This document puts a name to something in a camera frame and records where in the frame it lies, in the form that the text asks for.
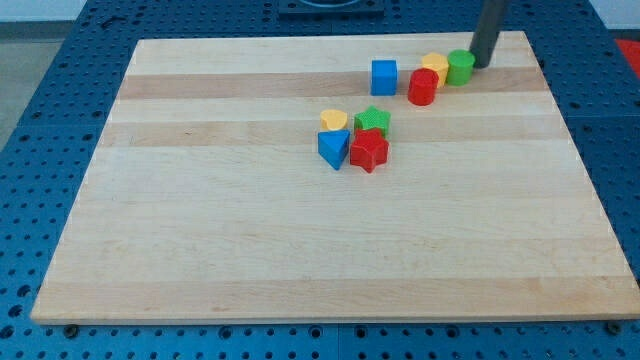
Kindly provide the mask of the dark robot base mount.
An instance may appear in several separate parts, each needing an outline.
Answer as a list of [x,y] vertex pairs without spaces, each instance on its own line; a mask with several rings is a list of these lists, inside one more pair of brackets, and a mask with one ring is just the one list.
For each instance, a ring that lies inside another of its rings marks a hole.
[[385,0],[279,0],[280,18],[380,15]]

